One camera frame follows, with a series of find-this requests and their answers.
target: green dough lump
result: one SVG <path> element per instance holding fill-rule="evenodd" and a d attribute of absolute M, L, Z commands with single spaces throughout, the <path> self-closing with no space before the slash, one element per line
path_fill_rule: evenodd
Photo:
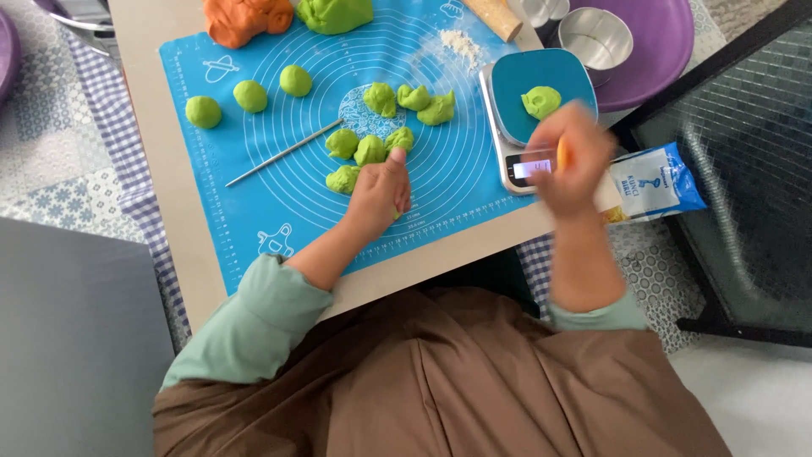
<path fill-rule="evenodd" d="M 265 88 L 254 80 L 246 80 L 234 88 L 237 103 L 249 113 L 258 113 L 268 106 Z"/>
<path fill-rule="evenodd" d="M 325 179 L 327 189 L 339 194 L 352 194 L 355 183 L 358 181 L 359 172 L 361 172 L 361 167 L 353 165 L 340 166 L 338 170 L 327 175 Z"/>
<path fill-rule="evenodd" d="M 424 85 L 412 89 L 409 85 L 404 84 L 398 88 L 398 104 L 404 108 L 419 111 L 429 106 L 429 102 L 431 102 L 431 95 Z"/>
<path fill-rule="evenodd" d="M 395 91 L 385 82 L 374 82 L 364 92 L 364 103 L 383 117 L 395 117 Z"/>
<path fill-rule="evenodd" d="M 341 128 L 327 138 L 330 157 L 350 159 L 358 149 L 358 136 L 349 128 Z"/>
<path fill-rule="evenodd" d="M 434 95 L 429 106 L 417 112 L 417 118 L 426 125 L 438 125 L 454 119 L 454 91 L 448 95 Z"/>
<path fill-rule="evenodd" d="M 551 87 L 539 85 L 522 95 L 521 102 L 525 104 L 527 114 L 543 120 L 561 106 L 561 94 Z"/>
<path fill-rule="evenodd" d="M 304 97 L 310 93 L 313 80 L 304 68 L 298 65 L 288 65 L 279 75 L 279 85 L 288 95 Z"/>
<path fill-rule="evenodd" d="M 408 153 L 412 150 L 412 145 L 414 145 L 414 134 L 409 127 L 403 126 L 390 133 L 383 145 L 387 148 L 387 155 L 392 152 L 392 148 L 395 146 L 404 148 Z"/>
<path fill-rule="evenodd" d="M 220 124 L 220 105 L 211 97 L 197 95 L 186 101 L 186 119 L 200 128 L 213 128 Z"/>
<path fill-rule="evenodd" d="M 358 143 L 358 150 L 353 158 L 361 167 L 367 163 L 381 163 L 387 159 L 387 149 L 380 138 L 367 135 Z"/>
<path fill-rule="evenodd" d="M 296 15 L 316 33 L 337 35 L 372 21 L 372 0 L 302 0 Z"/>

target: person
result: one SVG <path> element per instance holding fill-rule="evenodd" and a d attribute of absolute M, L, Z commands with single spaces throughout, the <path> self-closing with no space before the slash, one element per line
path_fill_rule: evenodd
<path fill-rule="evenodd" d="M 615 264 L 593 203 L 612 139 L 576 104 L 530 146 L 561 137 L 570 166 L 531 178 L 555 218 L 551 324 L 488 262 L 448 276 L 479 287 L 429 282 L 317 324 L 393 202 L 410 208 L 396 148 L 362 168 L 333 229 L 261 255 L 180 352 L 153 408 L 157 455 L 730 455 Z"/>

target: metal skewer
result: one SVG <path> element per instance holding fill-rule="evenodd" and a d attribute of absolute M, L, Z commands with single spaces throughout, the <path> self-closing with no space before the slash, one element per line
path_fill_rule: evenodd
<path fill-rule="evenodd" d="M 297 149 L 297 148 L 299 148 L 301 146 L 304 146 L 306 143 L 310 142 L 315 137 L 318 137 L 322 133 L 326 132 L 327 130 L 330 130 L 331 128 L 335 127 L 338 124 L 341 124 L 342 122 L 344 122 L 344 119 L 336 120 L 335 122 L 331 123 L 330 125 L 326 126 L 325 128 L 322 128 L 318 132 L 315 132 L 313 135 L 310 135 L 309 137 L 306 137 L 304 140 L 299 141 L 295 145 L 287 148 L 286 150 L 280 152 L 279 154 L 276 154 L 274 157 L 271 157 L 270 159 L 267 159 L 265 162 L 260 163 L 256 167 L 252 168 L 249 172 L 246 172 L 245 174 L 243 174 L 239 178 L 237 178 L 237 179 L 233 180 L 232 182 L 226 184 L 226 187 L 230 187 L 231 185 L 235 184 L 236 182 L 242 181 L 245 177 L 251 176 L 253 173 L 258 172 L 259 170 L 263 169 L 264 167 L 267 167 L 268 165 L 272 164 L 273 162 L 276 162 L 277 160 L 281 159 L 282 157 L 290 154 L 293 150 L 295 150 L 295 149 Z"/>

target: purple plate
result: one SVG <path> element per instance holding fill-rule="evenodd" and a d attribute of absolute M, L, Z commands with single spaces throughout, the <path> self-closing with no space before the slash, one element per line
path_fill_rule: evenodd
<path fill-rule="evenodd" d="M 688 0 L 571 0 L 570 11 L 601 8 L 620 17 L 634 37 L 632 55 L 595 89 L 601 112 L 636 107 L 680 77 L 693 52 Z"/>
<path fill-rule="evenodd" d="M 17 82 L 19 60 L 23 51 L 19 45 L 17 27 L 0 8 L 0 100 L 5 100 Z"/>

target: flour bag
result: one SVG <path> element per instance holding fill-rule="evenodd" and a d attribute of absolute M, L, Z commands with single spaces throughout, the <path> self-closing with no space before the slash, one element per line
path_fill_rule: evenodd
<path fill-rule="evenodd" d="M 608 224 L 643 222 L 707 207 L 676 143 L 621 155 L 612 161 L 609 174 L 623 203 L 603 212 Z"/>

